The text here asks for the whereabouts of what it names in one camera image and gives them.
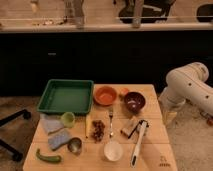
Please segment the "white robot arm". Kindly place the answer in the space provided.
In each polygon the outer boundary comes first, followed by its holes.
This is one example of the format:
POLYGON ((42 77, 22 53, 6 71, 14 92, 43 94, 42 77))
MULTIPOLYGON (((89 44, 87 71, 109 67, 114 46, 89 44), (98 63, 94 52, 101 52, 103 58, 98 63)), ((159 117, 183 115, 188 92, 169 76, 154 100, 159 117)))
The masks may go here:
POLYGON ((193 62, 167 73, 167 86, 158 98, 165 125, 175 118, 177 111, 187 100, 213 117, 213 87, 206 84, 208 77, 208 68, 200 62, 193 62))

